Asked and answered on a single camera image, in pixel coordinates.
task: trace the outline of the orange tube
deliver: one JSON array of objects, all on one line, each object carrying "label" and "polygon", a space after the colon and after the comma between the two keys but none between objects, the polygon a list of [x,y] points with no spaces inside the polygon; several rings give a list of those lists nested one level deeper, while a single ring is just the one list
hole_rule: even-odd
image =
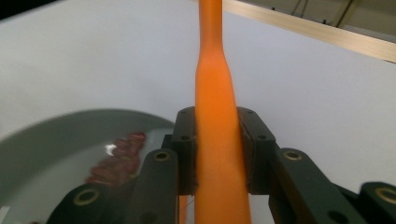
[{"label": "orange tube", "polygon": [[222,47],[222,2],[200,0],[196,71],[196,224],[248,224],[250,212],[233,83]]},{"label": "orange tube", "polygon": [[178,224],[185,224],[187,216],[187,196],[178,197]]}]

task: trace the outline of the white tabletop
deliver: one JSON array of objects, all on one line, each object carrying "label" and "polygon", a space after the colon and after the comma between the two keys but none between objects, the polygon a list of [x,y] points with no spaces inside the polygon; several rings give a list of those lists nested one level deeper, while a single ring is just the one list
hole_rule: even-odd
[{"label": "white tabletop", "polygon": [[[238,105],[281,147],[347,189],[396,185],[396,64],[231,13],[223,33]],[[1,21],[0,139],[94,108],[174,120],[194,105],[198,37],[186,0],[68,0]],[[252,201],[254,223],[271,223]]]}]

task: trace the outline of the wooden edge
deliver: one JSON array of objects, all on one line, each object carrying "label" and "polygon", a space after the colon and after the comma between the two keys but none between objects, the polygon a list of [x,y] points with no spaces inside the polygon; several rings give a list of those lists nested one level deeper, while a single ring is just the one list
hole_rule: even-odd
[{"label": "wooden edge", "polygon": [[223,9],[239,16],[262,21],[344,49],[353,50],[367,56],[396,63],[396,44],[388,41],[366,35],[359,35],[236,0],[223,0]]}]

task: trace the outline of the red food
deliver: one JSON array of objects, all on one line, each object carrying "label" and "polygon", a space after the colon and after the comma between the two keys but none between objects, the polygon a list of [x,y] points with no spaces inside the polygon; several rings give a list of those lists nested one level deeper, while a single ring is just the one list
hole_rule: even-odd
[{"label": "red food", "polygon": [[86,183],[100,183],[110,187],[124,184],[129,179],[135,177],[139,167],[139,151],[146,141],[144,133],[130,133],[127,139],[116,139],[112,150],[113,156],[98,162],[98,165],[91,168],[91,176]]},{"label": "red food", "polygon": [[116,141],[114,141],[114,145],[116,145],[116,147],[128,147],[129,142],[127,140],[123,140],[119,138]]},{"label": "red food", "polygon": [[144,133],[130,133],[127,139],[133,142],[144,142],[146,141],[146,135]]},{"label": "red food", "polygon": [[109,181],[117,180],[116,175],[112,174],[109,170],[100,167],[91,168],[91,174],[93,177],[99,177]]},{"label": "red food", "polygon": [[107,157],[102,161],[99,161],[98,166],[102,168],[106,168],[108,166],[113,166],[120,162],[120,159],[117,157]]},{"label": "red food", "polygon": [[116,147],[113,149],[112,153],[115,157],[121,157],[128,155],[129,148],[128,147]]}]

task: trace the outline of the gray plate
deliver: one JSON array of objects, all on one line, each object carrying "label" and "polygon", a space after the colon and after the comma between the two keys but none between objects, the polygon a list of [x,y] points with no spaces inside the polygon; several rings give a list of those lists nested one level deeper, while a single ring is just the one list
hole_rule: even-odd
[{"label": "gray plate", "polygon": [[39,123],[0,142],[0,224],[45,223],[53,208],[107,157],[105,145],[144,132],[140,156],[161,147],[173,123],[128,110],[92,110]]}]

